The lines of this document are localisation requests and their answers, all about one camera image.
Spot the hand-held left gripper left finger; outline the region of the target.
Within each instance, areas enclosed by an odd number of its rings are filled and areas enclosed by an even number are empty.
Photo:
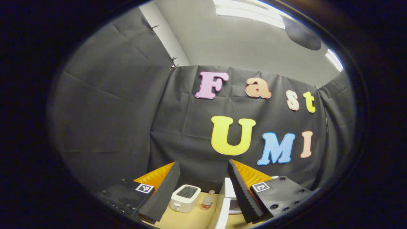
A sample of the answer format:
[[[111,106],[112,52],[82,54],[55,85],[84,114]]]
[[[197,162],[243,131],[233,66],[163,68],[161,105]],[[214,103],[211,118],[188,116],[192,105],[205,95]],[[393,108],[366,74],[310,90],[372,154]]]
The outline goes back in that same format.
[[[133,181],[122,179],[97,190],[95,196],[129,220],[154,224],[165,213],[179,175],[179,162],[172,162]]]

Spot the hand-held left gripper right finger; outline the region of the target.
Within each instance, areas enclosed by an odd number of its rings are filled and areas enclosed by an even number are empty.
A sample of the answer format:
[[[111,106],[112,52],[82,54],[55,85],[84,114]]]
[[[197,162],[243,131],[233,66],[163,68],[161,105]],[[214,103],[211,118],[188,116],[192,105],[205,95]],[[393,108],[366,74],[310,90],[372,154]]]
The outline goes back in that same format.
[[[246,223],[280,217],[315,193],[286,176],[272,178],[232,159],[228,174]]]

